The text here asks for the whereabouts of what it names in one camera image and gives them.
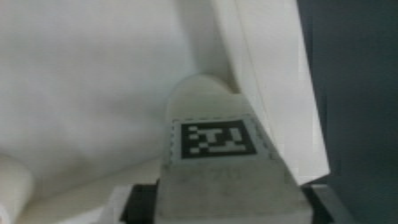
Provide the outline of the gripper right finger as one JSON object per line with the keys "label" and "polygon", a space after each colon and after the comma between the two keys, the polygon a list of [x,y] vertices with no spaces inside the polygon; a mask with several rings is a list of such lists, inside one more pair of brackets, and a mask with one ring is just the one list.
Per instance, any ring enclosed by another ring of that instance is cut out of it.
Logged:
{"label": "gripper right finger", "polygon": [[340,199],[338,193],[328,183],[328,177],[321,177],[301,186],[312,208],[312,224],[363,224]]}

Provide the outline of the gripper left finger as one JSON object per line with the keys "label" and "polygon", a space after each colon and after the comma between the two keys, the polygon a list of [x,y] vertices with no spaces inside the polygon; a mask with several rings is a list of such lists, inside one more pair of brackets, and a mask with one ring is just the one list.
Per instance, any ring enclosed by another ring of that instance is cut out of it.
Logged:
{"label": "gripper left finger", "polygon": [[120,217],[123,224],[155,224],[159,183],[132,187],[125,209]]}

